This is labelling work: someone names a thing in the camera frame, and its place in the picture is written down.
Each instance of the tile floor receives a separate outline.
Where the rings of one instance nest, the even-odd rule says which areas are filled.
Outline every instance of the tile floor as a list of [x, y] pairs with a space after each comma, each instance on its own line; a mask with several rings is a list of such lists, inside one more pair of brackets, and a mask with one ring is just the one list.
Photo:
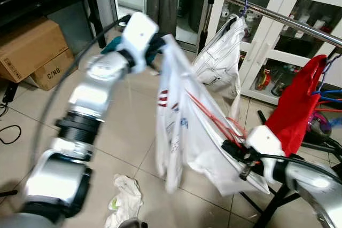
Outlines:
[[[117, 32], [110, 32], [113, 38]], [[90, 55], [99, 53], [94, 46]], [[68, 97], [83, 75], [85, 61], [65, 83], [59, 100], [54, 104], [44, 123], [40, 151], [44, 150], [56, 134], [54, 119], [63, 116]], [[257, 211], [239, 194], [220, 196], [217, 189], [202, 175], [186, 168], [180, 188], [173, 195], [164, 189], [164, 180], [159, 178], [154, 166], [154, 126], [156, 116], [156, 93], [158, 77], [147, 70], [139, 75], [129, 76], [117, 86], [113, 106], [108, 113], [106, 124], [102, 126], [96, 142], [94, 160], [90, 166], [95, 174], [92, 188], [82, 213], [66, 222], [65, 227], [103, 227], [108, 216], [107, 204], [113, 197], [112, 178], [115, 174], [134, 177], [143, 194], [139, 218], [148, 222], [149, 227], [164, 228], [249, 228], [258, 219]], [[0, 97], [4, 85], [0, 87]], [[22, 189], [27, 175], [27, 166], [34, 129], [42, 108], [51, 92], [45, 92], [22, 83], [17, 96], [10, 104], [8, 113], [0, 118], [0, 128], [18, 124], [22, 127], [20, 139], [12, 145], [0, 144], [0, 191]], [[229, 108], [218, 95], [213, 95], [225, 113]], [[250, 130], [260, 124], [257, 110], [268, 117], [274, 106], [259, 101], [242, 98], [239, 123]], [[3, 132], [3, 140], [15, 137], [15, 129]], [[342, 139], [342, 130], [333, 133], [336, 140]], [[327, 166], [336, 160], [315, 150], [302, 148], [300, 154], [308, 160]], [[258, 192], [247, 193], [262, 208], [271, 197]], [[9, 215], [20, 206], [20, 195], [0, 199], [0, 217]], [[320, 227], [312, 208], [298, 199], [279, 208], [267, 227]]]

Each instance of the crumpled white cloth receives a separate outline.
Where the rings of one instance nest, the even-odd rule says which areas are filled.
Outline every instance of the crumpled white cloth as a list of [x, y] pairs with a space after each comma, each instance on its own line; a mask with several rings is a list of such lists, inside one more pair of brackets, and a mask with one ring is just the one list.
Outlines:
[[122, 222], [137, 217], [140, 206], [143, 204], [137, 181], [116, 174], [113, 183], [120, 193], [108, 205], [108, 208], [114, 210], [114, 213], [107, 218], [105, 228], [118, 228]]

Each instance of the black cable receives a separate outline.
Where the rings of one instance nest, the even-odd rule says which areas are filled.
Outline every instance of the black cable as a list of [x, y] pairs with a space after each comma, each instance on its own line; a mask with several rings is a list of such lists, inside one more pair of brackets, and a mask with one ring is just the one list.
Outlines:
[[19, 139], [19, 137], [21, 136], [21, 127], [18, 126], [18, 125], [9, 125], [8, 127], [5, 127], [5, 128], [1, 128], [0, 129], [0, 132], [4, 131], [5, 129], [8, 129], [8, 128], [18, 128], [19, 129], [19, 134], [18, 136], [16, 137], [16, 139], [14, 139], [13, 141], [9, 142], [9, 143], [6, 143], [3, 139], [0, 138], [0, 141], [5, 144], [5, 145], [8, 145], [8, 144], [13, 144], [15, 141], [17, 141]]
[[70, 75], [71, 71], [73, 71], [73, 69], [77, 66], [77, 64], [80, 62], [80, 60], [82, 59], [82, 57], [88, 52], [88, 50], [91, 48], [92, 45], [94, 45], [96, 43], [96, 41], [102, 37], [107, 31], [109, 31], [111, 28], [113, 28], [114, 26], [118, 25], [121, 22], [125, 22], [127, 23], [130, 19], [131, 15], [126, 15], [124, 17], [122, 17], [119, 20], [116, 20], [115, 22], [109, 24], [107, 27], [105, 27], [102, 32], [100, 32], [95, 38], [93, 38], [88, 44], [87, 46], [75, 57], [73, 63], [69, 66], [68, 70], [64, 73], [64, 75], [62, 76], [62, 78], [60, 79], [60, 81], [57, 83], [54, 91], [52, 92], [52, 94], [49, 97], [48, 102], [46, 103], [44, 110], [41, 114], [41, 117], [39, 119], [39, 123], [35, 132], [35, 135], [33, 137], [33, 142], [32, 142], [32, 154], [31, 154], [31, 160], [30, 160], [30, 170], [34, 167], [34, 164], [36, 162], [36, 156], [38, 154], [38, 145], [39, 145], [39, 139], [40, 139], [40, 134], [42, 132], [42, 127], [43, 124], [45, 123], [46, 117], [48, 116], [49, 113], [49, 109], [53, 103], [53, 100], [55, 99], [59, 89], [61, 88], [61, 85], [63, 84], [64, 80]]
[[342, 181], [341, 181], [341, 179], [339, 177], [334, 176], [332, 173], [326, 171], [325, 169], [323, 169], [323, 168], [321, 168], [321, 167], [319, 167], [317, 165], [311, 164], [309, 162], [306, 162], [304, 160], [298, 160], [298, 159], [287, 158], [287, 157], [278, 156], [278, 155], [269, 155], [269, 154], [259, 154], [259, 157], [260, 158], [270, 158], [270, 159], [285, 160], [285, 161], [301, 164], [303, 166], [306, 166], [306, 167], [312, 168], [312, 169], [314, 169], [314, 170], [316, 170], [318, 172], [321, 172], [321, 173], [325, 174], [326, 176], [331, 177], [335, 182], [337, 182], [339, 184], [342, 184]]
[[8, 111], [9, 111], [9, 103], [5, 103], [5, 104], [0, 104], [0, 109], [4, 109], [1, 114], [0, 117], [4, 116]]

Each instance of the white cabinet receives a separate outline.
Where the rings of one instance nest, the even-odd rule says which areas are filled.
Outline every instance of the white cabinet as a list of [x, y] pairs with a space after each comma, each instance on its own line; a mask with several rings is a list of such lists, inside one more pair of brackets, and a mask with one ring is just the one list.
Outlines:
[[[284, 0], [278, 12], [342, 37], [342, 0]], [[333, 49], [331, 44], [274, 21], [244, 80], [243, 94], [277, 104], [282, 90], [310, 58], [318, 54], [329, 55]], [[330, 72], [335, 72], [336, 76], [329, 74], [326, 82], [341, 87], [341, 70]], [[261, 87], [260, 83], [265, 79], [270, 82]]]
[[[277, 12], [283, 0], [248, 1]], [[229, 12], [229, 14], [235, 13], [239, 15], [240, 10], [241, 7], [237, 5], [231, 4], [229, 2], [224, 2], [223, 0], [215, 0], [208, 27], [207, 42], [215, 35], [215, 33], [224, 24], [224, 22], [228, 18], [226, 17], [227, 12]], [[242, 83], [248, 75], [248, 71], [251, 68], [251, 64], [253, 63], [254, 57], [259, 51], [259, 48], [263, 43], [263, 40], [265, 39], [267, 32], [273, 22], [269, 18], [262, 17], [260, 15], [257, 16], [253, 13], [249, 13], [248, 16], [252, 17], [253, 19], [250, 22], [250, 24], [248, 24], [249, 30], [246, 31], [245, 37], [243, 38], [243, 42], [240, 45], [241, 58], [239, 64], [239, 73], [240, 80]]]
[[[290, 16], [327, 33], [342, 37], [342, 0], [248, 0]], [[224, 24], [225, 15], [239, 14], [241, 7], [215, 0], [208, 28], [208, 40]], [[291, 83], [301, 67], [318, 54], [329, 55], [334, 46], [280, 22], [253, 13], [245, 15], [248, 30], [240, 44], [239, 73], [242, 94], [272, 104]], [[342, 87], [342, 60], [329, 71], [326, 83]]]

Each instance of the red garment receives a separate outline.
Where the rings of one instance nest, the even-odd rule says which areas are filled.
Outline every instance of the red garment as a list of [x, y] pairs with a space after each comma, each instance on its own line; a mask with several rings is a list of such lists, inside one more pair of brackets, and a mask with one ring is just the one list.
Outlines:
[[327, 56], [321, 54], [311, 59], [284, 90], [266, 125], [282, 142], [286, 156], [296, 154], [305, 135], [309, 116], [314, 111], [320, 95], [312, 95], [323, 72]]

